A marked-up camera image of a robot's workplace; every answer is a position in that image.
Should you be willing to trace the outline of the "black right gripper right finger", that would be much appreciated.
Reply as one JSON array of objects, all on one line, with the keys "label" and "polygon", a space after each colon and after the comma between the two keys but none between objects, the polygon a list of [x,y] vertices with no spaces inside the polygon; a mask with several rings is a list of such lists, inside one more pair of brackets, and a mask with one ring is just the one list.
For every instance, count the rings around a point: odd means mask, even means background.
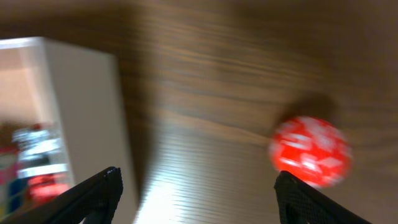
[{"label": "black right gripper right finger", "polygon": [[371,224],[288,171],[279,173],[274,189],[281,224]]}]

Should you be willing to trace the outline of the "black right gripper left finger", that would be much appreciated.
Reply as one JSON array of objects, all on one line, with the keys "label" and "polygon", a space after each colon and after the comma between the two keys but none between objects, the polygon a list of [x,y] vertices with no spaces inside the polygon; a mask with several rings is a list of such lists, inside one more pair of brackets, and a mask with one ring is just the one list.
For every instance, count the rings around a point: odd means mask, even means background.
[{"label": "black right gripper left finger", "polygon": [[52,201],[2,224],[111,224],[123,194],[118,167],[108,167]]}]

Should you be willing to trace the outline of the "red ball with white numbers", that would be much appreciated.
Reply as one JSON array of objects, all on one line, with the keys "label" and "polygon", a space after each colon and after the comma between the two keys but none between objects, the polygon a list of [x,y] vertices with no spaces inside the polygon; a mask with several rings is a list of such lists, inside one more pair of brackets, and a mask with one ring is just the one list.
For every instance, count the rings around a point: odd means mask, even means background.
[{"label": "red ball with white numbers", "polygon": [[343,133],[311,116],[296,116],[278,125],[269,157],[275,170],[288,171],[318,189],[341,182],[353,161]]}]

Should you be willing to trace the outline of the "red toy fire truck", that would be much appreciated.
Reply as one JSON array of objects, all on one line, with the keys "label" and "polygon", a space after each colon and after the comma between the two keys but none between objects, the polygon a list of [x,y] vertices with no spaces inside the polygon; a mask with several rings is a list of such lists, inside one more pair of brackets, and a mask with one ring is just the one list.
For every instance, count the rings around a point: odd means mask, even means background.
[{"label": "red toy fire truck", "polygon": [[27,183],[35,206],[53,200],[70,188],[68,164],[58,129],[35,124],[14,131],[12,141],[19,149],[18,178]]}]

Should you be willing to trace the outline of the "colourful puzzle cube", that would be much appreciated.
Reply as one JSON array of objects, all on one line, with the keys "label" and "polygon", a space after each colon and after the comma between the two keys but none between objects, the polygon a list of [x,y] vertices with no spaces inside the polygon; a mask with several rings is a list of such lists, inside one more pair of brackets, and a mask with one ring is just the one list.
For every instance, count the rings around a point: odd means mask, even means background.
[{"label": "colourful puzzle cube", "polygon": [[18,177],[19,150],[1,148],[1,220],[23,206],[26,183]]}]

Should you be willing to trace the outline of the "white cardboard box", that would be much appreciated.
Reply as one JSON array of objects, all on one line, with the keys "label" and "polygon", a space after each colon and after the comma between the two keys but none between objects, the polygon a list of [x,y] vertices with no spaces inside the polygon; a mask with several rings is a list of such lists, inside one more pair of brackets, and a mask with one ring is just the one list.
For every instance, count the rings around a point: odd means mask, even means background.
[{"label": "white cardboard box", "polygon": [[[123,194],[111,223],[130,224],[139,200],[117,71],[115,58],[97,50],[43,37],[2,40],[1,148],[18,149],[12,141],[18,129],[58,129],[69,189],[108,167],[120,168]],[[23,206],[5,219],[39,206],[26,183]]]}]

